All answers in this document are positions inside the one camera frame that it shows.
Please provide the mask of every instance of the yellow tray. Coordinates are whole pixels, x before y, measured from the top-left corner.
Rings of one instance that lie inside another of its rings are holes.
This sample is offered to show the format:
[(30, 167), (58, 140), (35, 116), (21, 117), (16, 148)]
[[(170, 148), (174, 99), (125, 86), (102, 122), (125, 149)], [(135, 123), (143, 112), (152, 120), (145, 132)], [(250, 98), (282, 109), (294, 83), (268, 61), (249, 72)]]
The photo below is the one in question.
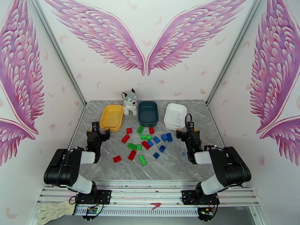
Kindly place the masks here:
[(111, 132), (117, 132), (121, 129), (123, 119), (122, 105), (108, 105), (104, 108), (100, 127), (103, 129), (109, 128)]

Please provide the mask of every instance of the blue building block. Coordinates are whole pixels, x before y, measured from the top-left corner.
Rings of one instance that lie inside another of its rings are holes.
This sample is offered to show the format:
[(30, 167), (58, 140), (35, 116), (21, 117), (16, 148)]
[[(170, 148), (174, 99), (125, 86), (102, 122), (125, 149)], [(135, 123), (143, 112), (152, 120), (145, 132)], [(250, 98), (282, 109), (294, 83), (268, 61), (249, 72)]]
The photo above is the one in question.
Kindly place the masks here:
[(149, 140), (147, 143), (149, 144), (149, 146), (150, 146), (150, 147), (152, 147), (152, 146), (153, 146), (153, 143), (152, 143), (152, 141), (151, 141), (151, 140)]
[(166, 134), (162, 134), (161, 138), (162, 138), (163, 141), (167, 141), (168, 140), (168, 137), (166, 136)]
[(163, 153), (163, 152), (165, 152), (165, 149), (166, 149), (166, 147), (164, 145), (161, 145), (160, 148), (159, 148), (159, 151), (161, 153)]
[(167, 133), (166, 136), (168, 138), (168, 142), (173, 142), (171, 133)]
[(155, 152), (154, 155), (153, 155), (153, 157), (156, 158), (156, 159), (158, 159), (159, 153)]
[(157, 136), (153, 137), (153, 140), (157, 144), (161, 141)]

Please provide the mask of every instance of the pink wing mural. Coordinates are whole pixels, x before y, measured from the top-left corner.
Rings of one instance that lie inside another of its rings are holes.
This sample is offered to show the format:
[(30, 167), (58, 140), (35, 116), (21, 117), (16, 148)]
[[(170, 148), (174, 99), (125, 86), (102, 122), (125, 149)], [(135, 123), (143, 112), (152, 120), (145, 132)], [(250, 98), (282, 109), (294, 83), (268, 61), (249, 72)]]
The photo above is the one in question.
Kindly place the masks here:
[(17, 155), (17, 147), (21, 140), (30, 138), (35, 140), (35, 137), (17, 122), (0, 118), (0, 166), (2, 161), (7, 161)]
[(283, 153), (297, 166), (300, 164), (300, 115), (276, 122), (260, 138), (271, 137), (279, 145), (279, 153)]
[(145, 74), (145, 58), (130, 31), (115, 15), (74, 0), (44, 0), (68, 30), (110, 63)]
[(236, 18), (246, 0), (215, 0), (176, 15), (165, 27), (147, 58), (147, 74), (167, 70), (203, 47)]
[(252, 64), (252, 113), (261, 120), (257, 133), (266, 130), (280, 116), (299, 77), (299, 27), (282, 0), (267, 0)]
[(0, 86), (20, 124), (0, 118), (0, 166), (16, 156), (21, 140), (38, 134), (35, 119), (44, 106), (38, 46), (27, 2), (14, 0), (0, 32)]

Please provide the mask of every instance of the red building block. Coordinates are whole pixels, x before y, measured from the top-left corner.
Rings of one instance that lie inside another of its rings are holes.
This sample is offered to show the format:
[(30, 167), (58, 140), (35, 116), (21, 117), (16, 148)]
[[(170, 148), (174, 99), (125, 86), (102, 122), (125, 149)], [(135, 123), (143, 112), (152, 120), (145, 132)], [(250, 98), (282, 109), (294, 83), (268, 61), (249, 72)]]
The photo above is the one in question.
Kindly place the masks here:
[(130, 155), (128, 156), (128, 159), (129, 159), (130, 161), (133, 161), (136, 154), (137, 154), (137, 151), (132, 150), (132, 151), (130, 152)]
[(132, 128), (126, 128), (127, 134), (131, 134), (132, 133)]
[(129, 135), (125, 135), (124, 138), (121, 140), (122, 143), (126, 143), (129, 140), (130, 136)]
[(121, 158), (120, 155), (114, 157), (114, 163), (117, 163), (117, 162), (119, 162), (119, 161), (122, 161), (122, 158)]
[(154, 128), (150, 127), (150, 128), (149, 128), (149, 133), (150, 133), (150, 134), (154, 134)]
[(146, 150), (149, 150), (151, 147), (146, 141), (143, 141), (141, 144), (144, 148), (146, 148)]

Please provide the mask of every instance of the dark teal tray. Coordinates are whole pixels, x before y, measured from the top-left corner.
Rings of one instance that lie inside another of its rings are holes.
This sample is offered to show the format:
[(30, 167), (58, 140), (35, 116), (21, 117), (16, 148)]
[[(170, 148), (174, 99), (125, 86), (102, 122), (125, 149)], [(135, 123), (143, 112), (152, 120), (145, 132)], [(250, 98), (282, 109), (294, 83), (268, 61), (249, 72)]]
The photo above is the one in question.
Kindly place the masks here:
[(156, 126), (158, 122), (157, 104), (153, 101), (140, 102), (138, 105), (138, 121), (144, 127)]

